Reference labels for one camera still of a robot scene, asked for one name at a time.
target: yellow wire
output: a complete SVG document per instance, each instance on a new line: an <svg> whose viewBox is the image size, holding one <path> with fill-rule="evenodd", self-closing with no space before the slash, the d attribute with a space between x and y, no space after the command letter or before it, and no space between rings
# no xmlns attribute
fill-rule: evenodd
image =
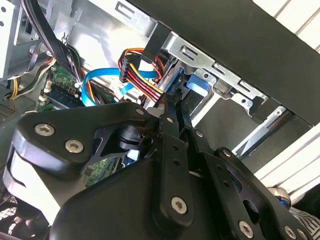
<svg viewBox="0 0 320 240"><path fill-rule="evenodd" d="M10 99L13 99L16 95L16 90L17 90L17 79L13 79L13 90L12 90L12 95Z"/></svg>
<svg viewBox="0 0 320 240"><path fill-rule="evenodd" d="M46 73L46 71L48 71L49 68L51 68L53 65L55 65L56 63L56 59L52 58L52 61L47 65L47 67L45 69L42 70L42 72L39 74L39 78L38 78L38 82L37 84L40 82L41 78L43 77L43 75ZM14 99L17 99L19 98L20 96L23 96L23 95L26 95L28 93L30 93L31 91L33 91L37 84L35 86L33 86L31 89L29 89L28 91L24 92L24 93L20 93L20 94L17 94L15 97L13 97L13 100Z"/></svg>
<svg viewBox="0 0 320 240"><path fill-rule="evenodd" d="M15 78L14 79L14 92L12 94L13 97L15 97L17 95L17 90L18 90L18 79Z"/></svg>
<svg viewBox="0 0 320 240"><path fill-rule="evenodd" d="M135 72L135 74L137 74L139 76L139 78L141 78L146 84L148 84L151 88L153 88L154 90L157 90L159 93L163 94L164 91L160 90L159 88L157 88L155 85L151 84L147 79L145 79L136 69L136 67L130 63L130 67L133 69L133 71Z"/></svg>
<svg viewBox="0 0 320 240"><path fill-rule="evenodd" d="M96 102L95 98L94 98L94 93L92 92L92 88L91 88L90 82L88 82L88 89L89 89L89 94L90 94L90 96L92 98L92 101Z"/></svg>

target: green circuit board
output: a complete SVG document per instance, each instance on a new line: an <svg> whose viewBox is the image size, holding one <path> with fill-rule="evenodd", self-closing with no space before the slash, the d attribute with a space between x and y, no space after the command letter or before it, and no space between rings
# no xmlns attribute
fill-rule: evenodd
<svg viewBox="0 0 320 240"><path fill-rule="evenodd" d="M92 173L84 174L84 184L89 187L102 179L110 176L117 166L119 159L106 158L89 166Z"/></svg>
<svg viewBox="0 0 320 240"><path fill-rule="evenodd" d="M76 80L61 66L55 65L51 68L51 81L53 85L57 85L68 93L74 95L80 93L77 88L75 88Z"/></svg>
<svg viewBox="0 0 320 240"><path fill-rule="evenodd" d="M55 106L53 104L45 104L45 105L40 105L37 108L37 112L49 112L49 111L53 111L56 110Z"/></svg>

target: black cable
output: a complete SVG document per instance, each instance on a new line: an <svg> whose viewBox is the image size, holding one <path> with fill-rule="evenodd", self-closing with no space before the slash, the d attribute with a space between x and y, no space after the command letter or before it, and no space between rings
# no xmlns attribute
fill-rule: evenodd
<svg viewBox="0 0 320 240"><path fill-rule="evenodd" d="M122 54L121 54L121 56L120 56L120 58L119 58L119 64L120 64L120 66L122 66L122 64L123 64L123 58L125 57L125 52L126 52L126 50L127 49L125 49L123 52L122 52ZM130 55L141 55L142 53L141 52L129 52L128 54L130 54ZM165 73L165 71L163 71L162 70L162 68L161 68L161 66L160 66L160 63L159 62L157 62L157 61L153 61L153 63L155 64L155 67L158 69L158 71L161 73L161 75L163 76L164 75L164 73ZM137 76L137 74L133 71L133 69L131 69L131 73L133 73L136 77L138 77Z"/></svg>
<svg viewBox="0 0 320 240"><path fill-rule="evenodd" d="M21 77L18 77L18 88L20 87L21 84Z"/></svg>
<svg viewBox="0 0 320 240"><path fill-rule="evenodd" d="M70 45L67 46L67 49L70 51L70 56L72 59L71 66L72 66L73 72L75 73L75 78L78 83L82 83L83 77L82 77L82 71L81 71L82 63L81 63L80 55L78 51Z"/></svg>
<svg viewBox="0 0 320 240"><path fill-rule="evenodd" d="M21 6L36 33L43 44L51 52L56 61L67 70L72 76L74 73L71 67L70 52L67 47L59 41L45 18L37 0L21 0Z"/></svg>
<svg viewBox="0 0 320 240"><path fill-rule="evenodd" d="M105 92L107 92L108 94L110 94L111 96L113 96L114 98L116 98L116 95L114 92L112 92L111 90L107 89L106 87L104 87L103 85L101 85L100 83L97 83L95 81L91 82L93 85L97 85L99 88L103 89Z"/></svg>
<svg viewBox="0 0 320 240"><path fill-rule="evenodd" d="M39 54L40 54L41 45L42 45L42 41L40 41L35 46L35 48L33 50L33 53L32 53L32 57L31 57L30 63L29 63L29 66L25 71L26 73L31 72L35 68L37 60L38 60L38 57L39 57Z"/></svg>
<svg viewBox="0 0 320 240"><path fill-rule="evenodd" d="M113 98L113 95L109 92L105 92L103 88L99 87L98 85L92 85L93 95L96 96L96 98L101 102L101 104L111 104L112 102L108 99L106 94Z"/></svg>
<svg viewBox="0 0 320 240"><path fill-rule="evenodd" d="M47 68L47 67L48 67L47 65L42 65L41 67L39 67L39 69L38 69L38 71L36 72L36 75L35 75L33 81L32 81L28 86L26 86L24 89L18 91L18 94L17 94L17 95L24 94L24 93L27 92L28 90L32 89L32 88L35 86L35 84L37 83L37 80L38 80L38 78L40 77L41 72L42 72L45 68Z"/></svg>
<svg viewBox="0 0 320 240"><path fill-rule="evenodd" d="M10 87L11 87L11 80L7 80L5 88L10 89Z"/></svg>

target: screw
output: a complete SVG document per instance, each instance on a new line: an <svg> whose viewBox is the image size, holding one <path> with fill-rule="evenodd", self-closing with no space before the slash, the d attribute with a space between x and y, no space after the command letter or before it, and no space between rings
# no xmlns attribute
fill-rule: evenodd
<svg viewBox="0 0 320 240"><path fill-rule="evenodd" d="M239 228L240 231L248 238L252 239L254 237L254 232L252 231L252 228L249 226L248 223L245 221L239 221Z"/></svg>
<svg viewBox="0 0 320 240"><path fill-rule="evenodd" d="M204 134L202 133L202 132L200 132L200 131L196 131L195 132L197 135L198 135L198 137L200 137L200 138L203 138L204 137Z"/></svg>
<svg viewBox="0 0 320 240"><path fill-rule="evenodd" d="M276 112L275 112L275 115L277 115L277 116L280 116L282 114L282 111L281 110L277 110Z"/></svg>
<svg viewBox="0 0 320 240"><path fill-rule="evenodd" d="M288 234L288 236L290 238L292 238L292 239L296 239L297 238L295 232L290 227L284 226L284 230L285 230L286 234Z"/></svg>
<svg viewBox="0 0 320 240"><path fill-rule="evenodd" d="M53 126L45 123L40 123L34 127L34 130L37 134L48 137L55 133L55 129Z"/></svg>
<svg viewBox="0 0 320 240"><path fill-rule="evenodd" d="M304 233L304 231L302 231L300 228L297 228L296 230L298 231L298 233L301 235L301 237L302 237L304 240L308 240L308 237L307 237L307 235Z"/></svg>
<svg viewBox="0 0 320 240"><path fill-rule="evenodd" d="M230 153L229 151L223 149L223 153L224 153L224 155L226 155L228 158L231 157L231 153Z"/></svg>
<svg viewBox="0 0 320 240"><path fill-rule="evenodd" d="M171 199L171 206L178 214L185 214L187 212L187 204L178 196L174 196Z"/></svg>
<svg viewBox="0 0 320 240"><path fill-rule="evenodd" d="M140 115L144 115L145 114L144 111L142 111L141 109L138 109L138 108L135 111Z"/></svg>
<svg viewBox="0 0 320 240"><path fill-rule="evenodd" d="M84 145L78 140L68 140L65 143L65 149L67 149L70 153L79 154L83 151Z"/></svg>
<svg viewBox="0 0 320 240"><path fill-rule="evenodd" d="M166 119L168 120L168 122L170 122L170 123L172 123L172 124L175 122L175 121L174 121L172 118L170 118L170 117L167 117Z"/></svg>

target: metal slot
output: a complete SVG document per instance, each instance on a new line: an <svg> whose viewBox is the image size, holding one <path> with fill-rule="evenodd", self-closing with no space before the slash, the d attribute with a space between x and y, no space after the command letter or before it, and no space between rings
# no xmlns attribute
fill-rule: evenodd
<svg viewBox="0 0 320 240"><path fill-rule="evenodd" d="M213 69L217 70L219 73L221 73L222 75L226 75L226 73L224 71L222 71L219 67L220 65L218 63L214 63L211 66Z"/></svg>
<svg viewBox="0 0 320 240"><path fill-rule="evenodd" d="M250 88L249 88L249 85L246 83L246 82L244 82L244 81L240 81L239 82L239 85L241 86L241 87L243 87L245 90L247 90L247 92L248 93L250 93L251 91L250 91Z"/></svg>
<svg viewBox="0 0 320 240"><path fill-rule="evenodd" d="M194 56L198 56L198 53L195 52L194 50L192 50L191 48L187 47L186 45L183 45L179 51L181 54L183 54L184 56L186 56L187 58L189 58L190 60L194 61L195 58L192 57L192 55Z"/></svg>
<svg viewBox="0 0 320 240"><path fill-rule="evenodd" d="M26 34L28 34L29 36L31 35L31 32L32 32L32 25L30 24L30 22L27 20L26 23L25 23L25 30L24 32Z"/></svg>
<svg viewBox="0 0 320 240"><path fill-rule="evenodd" d="M121 2L118 2L115 6L115 10L119 13L121 13L123 16L125 16L127 19L131 20L135 11L127 7L126 5L122 4Z"/></svg>

